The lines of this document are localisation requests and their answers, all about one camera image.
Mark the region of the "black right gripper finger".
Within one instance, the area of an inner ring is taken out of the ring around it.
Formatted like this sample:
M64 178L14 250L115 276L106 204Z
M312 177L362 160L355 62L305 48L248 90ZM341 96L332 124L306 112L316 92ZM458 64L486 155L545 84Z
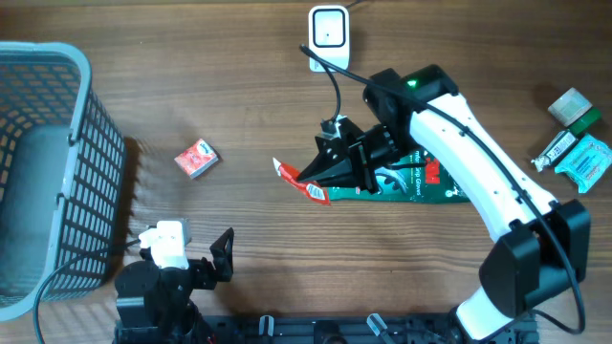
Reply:
M320 151L315 159L298 175L299 182L320 182L347 176L352 173L350 158L328 148Z
M323 187L357 187L359 185L358 179L353 174L325 174L319 173L315 175L307 175L302 172L297 180L300 183L317 183Z

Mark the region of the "red Nescafe stick sachet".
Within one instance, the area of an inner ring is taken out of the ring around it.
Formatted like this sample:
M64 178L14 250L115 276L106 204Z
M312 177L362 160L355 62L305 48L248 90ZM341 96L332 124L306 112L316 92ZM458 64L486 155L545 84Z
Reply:
M317 183L307 182L300 183L297 180L300 172L287 163L273 158L273 167L276 174L293 188L297 189L302 195L309 200L322 205L330 205L330 199L327 191Z

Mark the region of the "green 3M gloves package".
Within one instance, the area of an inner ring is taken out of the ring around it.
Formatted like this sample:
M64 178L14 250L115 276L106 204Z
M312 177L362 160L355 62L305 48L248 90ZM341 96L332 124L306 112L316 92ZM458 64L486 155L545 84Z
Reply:
M401 158L390 168L377 169L375 176L378 183L376 194L358 188L331 187L327 189L330 200L417 204L470 202L446 168L424 148Z

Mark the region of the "small red juice box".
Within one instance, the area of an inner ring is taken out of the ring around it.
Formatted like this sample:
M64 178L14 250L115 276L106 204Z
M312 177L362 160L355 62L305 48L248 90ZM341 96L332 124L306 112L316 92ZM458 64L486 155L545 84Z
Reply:
M206 141L198 139L174 161L191 179L195 179L217 163L219 156Z

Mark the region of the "green lid jar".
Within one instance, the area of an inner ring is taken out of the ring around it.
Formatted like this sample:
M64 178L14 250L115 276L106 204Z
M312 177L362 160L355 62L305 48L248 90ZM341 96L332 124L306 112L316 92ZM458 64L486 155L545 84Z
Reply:
M549 113L574 136L587 132L601 119L601 111L576 88L570 88L549 107Z

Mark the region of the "light green tissue pack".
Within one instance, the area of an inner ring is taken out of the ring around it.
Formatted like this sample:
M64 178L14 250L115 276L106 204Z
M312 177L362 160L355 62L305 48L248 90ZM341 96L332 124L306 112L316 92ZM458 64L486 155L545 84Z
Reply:
M611 149L603 141L585 134L555 167L555 173L564 174L577 185L579 194L585 194L610 165Z

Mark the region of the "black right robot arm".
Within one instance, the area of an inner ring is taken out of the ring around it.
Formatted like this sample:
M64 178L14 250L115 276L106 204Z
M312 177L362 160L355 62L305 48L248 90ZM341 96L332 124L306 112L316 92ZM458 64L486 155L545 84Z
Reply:
M430 152L468 196L492 239L475 293L449 315L450 343L478 343L539 312L586 274L591 218L578 201L559 202L531 180L484 130L454 81L430 65L364 80L364 102L378 124L322 122L318 153L303 183L376 192L375 173L418 148Z

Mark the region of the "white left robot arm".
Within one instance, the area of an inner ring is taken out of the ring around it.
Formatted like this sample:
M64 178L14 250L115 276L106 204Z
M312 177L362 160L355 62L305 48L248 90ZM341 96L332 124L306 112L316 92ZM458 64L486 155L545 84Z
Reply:
M148 248L115 280L120 320L116 343L214 344L217 337L190 300L194 290L214 290L233 275L234 230L228 228L210 247L212 259L189 259L185 269L159 268Z

